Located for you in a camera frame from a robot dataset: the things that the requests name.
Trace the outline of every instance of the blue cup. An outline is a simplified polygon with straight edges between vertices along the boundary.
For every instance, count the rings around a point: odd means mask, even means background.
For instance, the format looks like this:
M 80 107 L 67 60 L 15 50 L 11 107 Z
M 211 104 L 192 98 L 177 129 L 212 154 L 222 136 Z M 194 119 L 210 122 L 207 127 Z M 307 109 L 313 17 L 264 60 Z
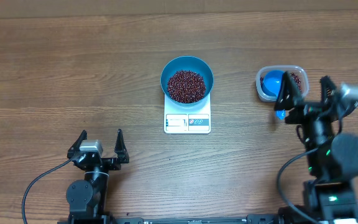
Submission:
M 192 71 L 200 74 L 204 78 L 206 90 L 204 97 L 201 100 L 194 103 L 179 103 L 171 98 L 167 90 L 168 81 L 177 71 L 180 70 Z M 167 97 L 169 97 L 174 103 L 179 106 L 188 107 L 201 103 L 211 93 L 212 87 L 214 85 L 214 75 L 212 74 L 211 68 L 203 60 L 194 56 L 181 56 L 167 63 L 165 68 L 162 70 L 160 81 L 162 91 Z

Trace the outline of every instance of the blue spoon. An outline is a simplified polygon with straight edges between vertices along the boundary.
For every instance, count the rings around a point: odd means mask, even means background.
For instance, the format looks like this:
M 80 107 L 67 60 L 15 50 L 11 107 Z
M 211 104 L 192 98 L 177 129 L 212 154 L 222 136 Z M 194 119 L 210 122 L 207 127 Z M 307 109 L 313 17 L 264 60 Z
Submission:
M 264 93 L 269 96 L 275 96 L 277 98 L 280 93 L 281 80 L 283 78 L 284 72 L 281 70 L 272 70 L 266 74 L 263 84 L 262 90 Z M 276 111 L 276 117 L 279 119 L 285 118 L 285 110 Z

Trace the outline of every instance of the clear plastic container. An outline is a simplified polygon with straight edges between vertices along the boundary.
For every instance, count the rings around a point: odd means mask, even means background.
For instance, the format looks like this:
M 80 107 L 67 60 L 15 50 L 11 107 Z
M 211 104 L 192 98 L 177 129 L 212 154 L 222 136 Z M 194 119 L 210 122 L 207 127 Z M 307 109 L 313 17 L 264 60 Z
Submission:
M 272 70 L 281 70 L 283 72 L 289 71 L 293 72 L 298 75 L 299 79 L 301 80 L 301 87 L 302 87 L 302 96 L 305 97 L 309 92 L 309 81 L 306 72 L 303 68 L 296 66 L 296 65 L 273 65 L 264 67 L 259 70 L 258 74 L 256 74 L 256 89 L 258 91 L 258 95 L 260 100 L 263 102 L 276 102 L 276 96 L 269 96 L 263 92 L 262 86 L 260 85 L 260 78 L 265 77 L 268 72 Z

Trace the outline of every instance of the table surface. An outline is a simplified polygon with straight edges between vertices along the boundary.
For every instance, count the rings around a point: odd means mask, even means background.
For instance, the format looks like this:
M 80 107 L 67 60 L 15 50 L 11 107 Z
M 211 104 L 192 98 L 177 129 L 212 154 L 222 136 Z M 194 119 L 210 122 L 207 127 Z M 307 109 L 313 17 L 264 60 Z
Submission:
M 181 55 L 214 72 L 208 135 L 163 131 L 160 73 Z M 111 172 L 107 199 L 116 217 L 276 212 L 284 206 L 277 171 L 304 151 L 295 126 L 272 122 L 272 104 L 255 90 L 257 71 L 276 64 L 306 70 L 310 100 L 324 75 L 358 83 L 358 11 L 0 20 L 0 223 L 22 223 L 25 188 L 66 160 L 83 129 L 105 156 L 124 131 L 131 163 Z M 344 131 L 358 134 L 358 109 Z M 66 166 L 38 181 L 27 197 L 29 223 L 66 218 L 65 191 L 82 178 Z M 306 159 L 286 170 L 295 203 L 308 179 Z

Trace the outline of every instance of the digital scale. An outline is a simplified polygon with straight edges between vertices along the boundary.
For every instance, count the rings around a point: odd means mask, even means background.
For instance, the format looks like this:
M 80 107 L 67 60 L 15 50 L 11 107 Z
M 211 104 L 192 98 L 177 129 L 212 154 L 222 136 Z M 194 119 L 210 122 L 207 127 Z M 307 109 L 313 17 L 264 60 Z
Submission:
M 164 131 L 168 134 L 208 134 L 211 132 L 211 96 L 194 106 L 180 106 L 165 95 Z

